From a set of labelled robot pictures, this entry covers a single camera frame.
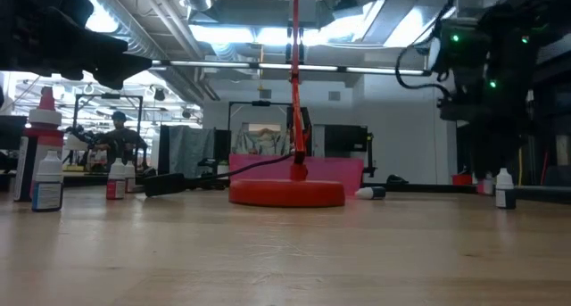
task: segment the black cable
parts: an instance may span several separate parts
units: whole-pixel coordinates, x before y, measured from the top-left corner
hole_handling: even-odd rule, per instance
[[[396,59],[396,65],[394,67],[394,72],[395,72],[396,80],[399,82],[401,87],[404,87],[406,89],[413,89],[413,90],[435,87],[435,88],[438,88],[443,93],[444,97],[451,97],[450,91],[445,86],[440,85],[440,84],[430,83],[430,84],[421,84],[421,85],[417,85],[417,86],[412,86],[412,85],[405,83],[404,80],[402,79],[400,68],[401,68],[402,57],[404,57],[404,55],[410,49],[417,47],[418,45],[422,45],[425,42],[429,41],[430,39],[434,38],[434,31],[433,31],[426,40],[424,40],[420,43],[417,43],[417,40],[419,38],[421,38],[423,35],[425,35],[426,32],[433,27],[433,25],[438,24],[439,22],[442,21],[442,17],[444,16],[444,14],[446,14],[453,7],[452,5],[454,4],[454,1],[456,1],[456,0],[448,0],[448,3],[446,3],[446,5],[442,8],[442,10],[438,13],[436,18],[434,19],[434,21],[432,21],[432,23],[426,27],[426,29],[422,32],[422,34],[420,34],[420,36],[418,36],[417,39],[415,39],[414,42],[412,42],[412,44],[408,45],[406,48],[404,48],[399,53],[399,57],[397,57],[397,59]]]
[[[257,168],[257,167],[261,167],[261,166],[265,166],[265,165],[270,165],[270,164],[280,163],[281,161],[285,161],[285,160],[291,158],[292,156],[294,156],[294,155],[289,153],[287,155],[284,155],[281,158],[257,162],[257,163],[251,164],[249,166],[245,166],[243,168],[240,168],[238,170],[230,171],[228,173],[222,173],[222,174],[215,175],[215,176],[207,176],[207,177],[200,177],[200,178],[190,178],[187,181],[188,182],[197,182],[197,181],[208,181],[208,180],[215,180],[215,179],[220,179],[220,178],[232,177],[232,176],[237,175],[238,173],[242,173],[244,171],[247,171],[247,170],[250,170],[253,168]]]

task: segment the red bottle cap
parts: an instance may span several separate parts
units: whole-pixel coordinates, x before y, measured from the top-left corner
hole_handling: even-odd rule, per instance
[[[40,98],[38,109],[55,111],[54,91],[51,87],[42,88],[42,97]]]

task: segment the red label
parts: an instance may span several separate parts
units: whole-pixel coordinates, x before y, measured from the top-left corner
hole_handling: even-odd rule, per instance
[[[115,194],[117,189],[117,182],[115,180],[107,181],[107,200],[115,200]]]
[[[125,181],[108,180],[107,181],[107,200],[121,200],[125,197]]]

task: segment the red pole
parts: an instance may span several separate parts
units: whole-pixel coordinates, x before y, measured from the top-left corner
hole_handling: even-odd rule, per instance
[[[299,34],[299,0],[294,0],[294,46],[292,57],[292,105],[294,108],[294,165],[303,165],[305,159],[305,140],[303,137],[302,127],[302,111],[300,106],[300,90],[299,90],[299,64],[300,51],[298,45]]]

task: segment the bottle label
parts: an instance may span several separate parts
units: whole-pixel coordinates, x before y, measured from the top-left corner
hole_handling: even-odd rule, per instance
[[[123,199],[125,197],[125,181],[107,181],[107,199]]]
[[[506,208],[506,192],[496,191],[496,207]]]
[[[62,204],[61,182],[36,182],[33,189],[34,210],[59,209]]]

